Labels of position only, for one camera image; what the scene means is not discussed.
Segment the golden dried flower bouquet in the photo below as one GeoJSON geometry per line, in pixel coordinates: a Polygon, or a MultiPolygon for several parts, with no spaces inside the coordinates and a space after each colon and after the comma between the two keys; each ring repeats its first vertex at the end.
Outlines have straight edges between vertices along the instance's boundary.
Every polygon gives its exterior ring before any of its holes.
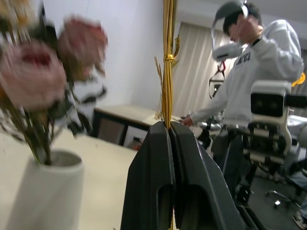
{"type": "Polygon", "coordinates": [[[177,0],[163,0],[163,67],[155,64],[161,84],[162,117],[167,130],[171,126],[173,109],[173,67],[178,61],[176,57],[180,48],[180,37],[174,38],[177,14],[177,0]]]}

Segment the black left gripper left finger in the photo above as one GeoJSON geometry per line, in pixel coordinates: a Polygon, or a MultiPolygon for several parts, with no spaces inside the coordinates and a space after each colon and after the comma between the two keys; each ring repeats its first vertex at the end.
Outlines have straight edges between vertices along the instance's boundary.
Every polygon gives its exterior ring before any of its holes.
{"type": "Polygon", "coordinates": [[[120,230],[169,230],[175,194],[170,137],[155,123],[130,164],[120,230]]]}

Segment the white ceramic vase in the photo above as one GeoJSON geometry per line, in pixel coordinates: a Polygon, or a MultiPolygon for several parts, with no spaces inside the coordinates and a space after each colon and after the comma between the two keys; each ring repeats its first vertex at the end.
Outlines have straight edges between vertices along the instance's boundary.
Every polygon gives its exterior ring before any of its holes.
{"type": "Polygon", "coordinates": [[[4,230],[79,230],[84,162],[55,149],[51,165],[27,161],[4,230]]]}

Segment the red and black hanging harness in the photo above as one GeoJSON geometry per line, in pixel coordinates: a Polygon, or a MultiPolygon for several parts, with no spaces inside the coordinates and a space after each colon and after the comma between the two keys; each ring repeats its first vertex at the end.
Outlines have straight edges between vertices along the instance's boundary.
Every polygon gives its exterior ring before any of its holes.
{"type": "Polygon", "coordinates": [[[209,79],[209,98],[212,99],[225,81],[225,61],[217,65],[217,71],[209,79]]]}

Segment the office chair wheeled base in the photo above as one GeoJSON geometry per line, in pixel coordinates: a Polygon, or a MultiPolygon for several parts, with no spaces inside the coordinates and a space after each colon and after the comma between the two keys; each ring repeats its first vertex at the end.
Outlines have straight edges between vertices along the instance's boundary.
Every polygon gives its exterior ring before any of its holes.
{"type": "Polygon", "coordinates": [[[266,191],[264,192],[264,194],[266,197],[277,197],[273,204],[274,209],[277,209],[280,205],[284,205],[286,208],[289,208],[291,204],[295,205],[298,208],[301,208],[301,203],[297,200],[302,195],[301,190],[296,189],[294,196],[285,196],[275,190],[266,191]]]}

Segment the person in grey hoodie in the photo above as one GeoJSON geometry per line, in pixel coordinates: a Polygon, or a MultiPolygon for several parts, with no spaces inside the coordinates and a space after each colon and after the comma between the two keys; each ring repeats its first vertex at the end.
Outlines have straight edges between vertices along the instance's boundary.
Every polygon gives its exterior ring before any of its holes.
{"type": "Polygon", "coordinates": [[[224,20],[223,32],[233,42],[247,45],[235,60],[232,69],[216,95],[201,110],[182,120],[186,126],[195,125],[223,112],[224,121],[251,122],[251,90],[256,81],[295,82],[303,72],[303,59],[298,35],[291,24],[279,19],[265,26],[259,9],[246,3],[248,16],[237,11],[224,20]]]}

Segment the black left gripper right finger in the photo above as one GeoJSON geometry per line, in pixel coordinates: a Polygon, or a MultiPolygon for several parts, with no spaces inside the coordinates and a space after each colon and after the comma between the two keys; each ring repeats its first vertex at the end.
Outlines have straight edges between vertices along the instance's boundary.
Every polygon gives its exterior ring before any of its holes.
{"type": "Polygon", "coordinates": [[[179,230],[245,230],[220,168],[181,123],[169,135],[176,174],[174,203],[179,230]]]}

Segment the beige curtain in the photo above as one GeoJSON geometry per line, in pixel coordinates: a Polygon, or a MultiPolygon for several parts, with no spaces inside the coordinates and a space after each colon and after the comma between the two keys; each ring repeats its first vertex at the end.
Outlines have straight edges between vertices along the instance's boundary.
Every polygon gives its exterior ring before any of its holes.
{"type": "Polygon", "coordinates": [[[205,108],[213,94],[209,79],[217,71],[209,28],[181,23],[179,62],[173,69],[173,115],[205,108]]]}

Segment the person in blue jeans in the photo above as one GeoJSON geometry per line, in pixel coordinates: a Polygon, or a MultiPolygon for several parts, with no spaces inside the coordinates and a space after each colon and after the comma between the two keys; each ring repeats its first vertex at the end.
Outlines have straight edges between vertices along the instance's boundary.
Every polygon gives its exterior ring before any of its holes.
{"type": "MultiPolygon", "coordinates": [[[[302,172],[296,172],[289,177],[296,185],[307,189],[307,177],[302,172]]],[[[293,215],[293,220],[301,230],[307,230],[307,196],[301,208],[293,215]]]]}

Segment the yellow round object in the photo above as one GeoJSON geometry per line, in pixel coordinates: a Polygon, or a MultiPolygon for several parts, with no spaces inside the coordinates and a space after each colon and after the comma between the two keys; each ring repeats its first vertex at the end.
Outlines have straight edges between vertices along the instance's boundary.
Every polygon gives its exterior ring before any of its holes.
{"type": "Polygon", "coordinates": [[[292,83],[292,87],[295,87],[295,86],[297,86],[297,85],[303,84],[305,80],[306,80],[306,75],[305,75],[305,73],[303,72],[303,73],[301,74],[300,78],[292,83]]]}

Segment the pink rose bouquet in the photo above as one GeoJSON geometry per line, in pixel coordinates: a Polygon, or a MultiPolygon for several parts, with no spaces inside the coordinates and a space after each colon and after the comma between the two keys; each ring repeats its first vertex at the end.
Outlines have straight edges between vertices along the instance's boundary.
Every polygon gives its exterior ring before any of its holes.
{"type": "Polygon", "coordinates": [[[57,33],[44,7],[31,0],[0,0],[0,131],[26,143],[36,162],[52,164],[50,146],[63,128],[90,131],[80,105],[106,94],[102,87],[80,99],[77,83],[105,76],[108,37],[101,23],[77,15],[57,33]]]}

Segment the white VR headset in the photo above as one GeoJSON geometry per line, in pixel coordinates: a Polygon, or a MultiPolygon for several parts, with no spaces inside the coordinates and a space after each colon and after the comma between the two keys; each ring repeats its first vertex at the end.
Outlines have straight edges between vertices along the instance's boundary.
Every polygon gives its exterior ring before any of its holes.
{"type": "Polygon", "coordinates": [[[223,4],[216,12],[215,19],[211,27],[212,38],[212,57],[217,62],[225,61],[240,56],[243,52],[244,45],[241,42],[229,43],[224,46],[215,47],[215,26],[217,22],[231,15],[240,12],[243,18],[247,18],[248,9],[243,2],[232,0],[223,4]]]}

